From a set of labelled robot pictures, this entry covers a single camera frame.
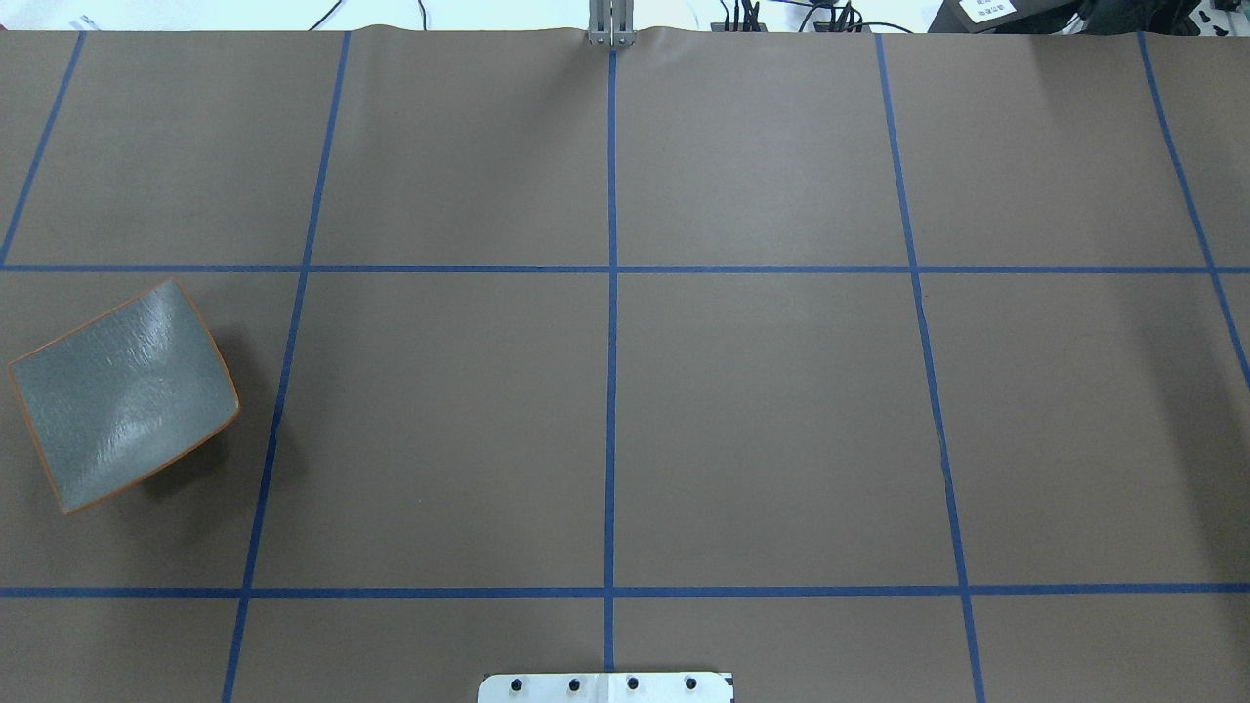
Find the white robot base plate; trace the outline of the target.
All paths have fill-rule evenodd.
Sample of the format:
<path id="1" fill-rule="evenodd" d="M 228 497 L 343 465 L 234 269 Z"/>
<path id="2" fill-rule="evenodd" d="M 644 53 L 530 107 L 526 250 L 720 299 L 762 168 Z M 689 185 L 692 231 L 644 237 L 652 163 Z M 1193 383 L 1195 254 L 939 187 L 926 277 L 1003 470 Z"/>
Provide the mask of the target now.
<path id="1" fill-rule="evenodd" d="M 732 702 L 728 673 L 585 672 L 488 675 L 478 702 Z"/>

